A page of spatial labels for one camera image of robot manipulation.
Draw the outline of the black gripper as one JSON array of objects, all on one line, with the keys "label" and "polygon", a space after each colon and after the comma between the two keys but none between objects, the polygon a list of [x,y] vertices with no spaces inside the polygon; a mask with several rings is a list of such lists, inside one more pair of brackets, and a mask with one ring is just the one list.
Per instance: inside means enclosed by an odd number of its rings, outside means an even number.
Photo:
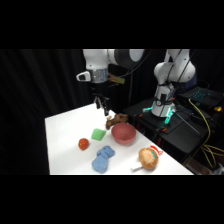
[{"label": "black gripper", "polygon": [[108,116],[107,100],[108,100],[108,83],[93,83],[92,84],[93,97],[96,103],[97,109],[100,108],[99,100],[103,101],[104,115]]}]

